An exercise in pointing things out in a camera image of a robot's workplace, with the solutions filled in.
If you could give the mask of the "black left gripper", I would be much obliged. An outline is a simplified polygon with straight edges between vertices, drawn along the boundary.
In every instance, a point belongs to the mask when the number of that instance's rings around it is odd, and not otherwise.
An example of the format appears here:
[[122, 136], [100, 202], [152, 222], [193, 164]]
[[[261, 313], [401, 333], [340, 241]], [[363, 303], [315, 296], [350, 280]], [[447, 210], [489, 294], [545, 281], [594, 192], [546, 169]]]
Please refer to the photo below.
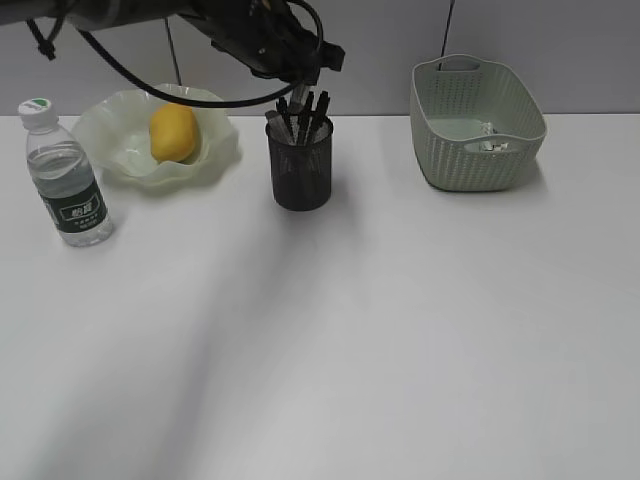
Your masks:
[[288, 1], [191, 1], [179, 16], [259, 78], [316, 83], [343, 67], [344, 49], [304, 28]]

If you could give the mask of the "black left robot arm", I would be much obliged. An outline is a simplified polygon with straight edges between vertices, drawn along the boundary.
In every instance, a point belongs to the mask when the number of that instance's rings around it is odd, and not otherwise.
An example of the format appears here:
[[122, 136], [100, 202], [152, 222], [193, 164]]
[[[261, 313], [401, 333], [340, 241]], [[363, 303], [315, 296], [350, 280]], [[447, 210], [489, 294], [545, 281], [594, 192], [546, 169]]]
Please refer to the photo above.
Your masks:
[[291, 4], [251, 0], [3, 1], [1, 24], [63, 14], [77, 29], [93, 32], [178, 15], [254, 76], [287, 83], [302, 78], [314, 85], [321, 69], [342, 69], [345, 52], [304, 28]]

